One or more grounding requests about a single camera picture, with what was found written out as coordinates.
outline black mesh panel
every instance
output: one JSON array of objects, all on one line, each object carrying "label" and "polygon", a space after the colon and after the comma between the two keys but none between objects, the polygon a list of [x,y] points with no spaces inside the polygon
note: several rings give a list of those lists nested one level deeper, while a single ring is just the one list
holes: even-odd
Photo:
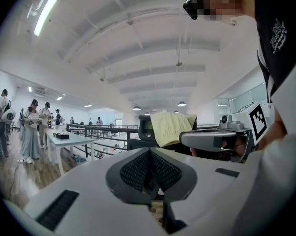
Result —
[{"label": "black mesh panel", "polygon": [[142,191],[144,180],[149,169],[149,153],[144,153],[122,167],[120,176],[132,188]]},{"label": "black mesh panel", "polygon": [[155,153],[150,153],[150,156],[152,160],[152,171],[162,191],[171,188],[181,179],[182,172],[178,167],[167,162]]}]

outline black shirt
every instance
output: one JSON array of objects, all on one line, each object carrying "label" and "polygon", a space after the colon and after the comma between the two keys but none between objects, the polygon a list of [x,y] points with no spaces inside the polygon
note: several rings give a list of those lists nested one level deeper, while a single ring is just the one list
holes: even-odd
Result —
[{"label": "black shirt", "polygon": [[60,125],[60,114],[56,115],[57,120],[55,121],[55,125]]},{"label": "black shirt", "polygon": [[255,0],[258,61],[268,100],[296,64],[296,0]]}]

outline glasses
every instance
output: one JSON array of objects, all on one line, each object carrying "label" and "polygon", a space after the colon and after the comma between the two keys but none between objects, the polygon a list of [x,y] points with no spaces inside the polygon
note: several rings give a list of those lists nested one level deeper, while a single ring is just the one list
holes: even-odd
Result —
[{"label": "glasses", "polygon": [[186,0],[185,3],[183,4],[183,8],[193,20],[197,19],[198,17],[197,1]]}]

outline beige towel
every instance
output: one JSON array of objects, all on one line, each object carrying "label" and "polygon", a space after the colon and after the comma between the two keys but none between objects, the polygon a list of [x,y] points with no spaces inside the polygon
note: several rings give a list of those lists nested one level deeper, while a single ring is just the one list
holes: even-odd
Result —
[{"label": "beige towel", "polygon": [[196,115],[183,115],[172,113],[157,113],[151,115],[151,123],[155,139],[162,148],[179,143],[179,135],[182,132],[192,130]]}]

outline vr headset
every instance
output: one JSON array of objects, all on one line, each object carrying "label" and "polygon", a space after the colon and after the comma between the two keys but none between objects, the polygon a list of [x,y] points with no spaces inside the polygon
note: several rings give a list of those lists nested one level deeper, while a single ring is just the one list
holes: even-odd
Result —
[{"label": "vr headset", "polygon": [[183,4],[184,10],[188,13],[188,15],[193,19],[196,20],[198,17],[198,8],[197,4],[204,4],[203,0],[202,1],[197,1],[197,0],[186,0],[185,3]]}]

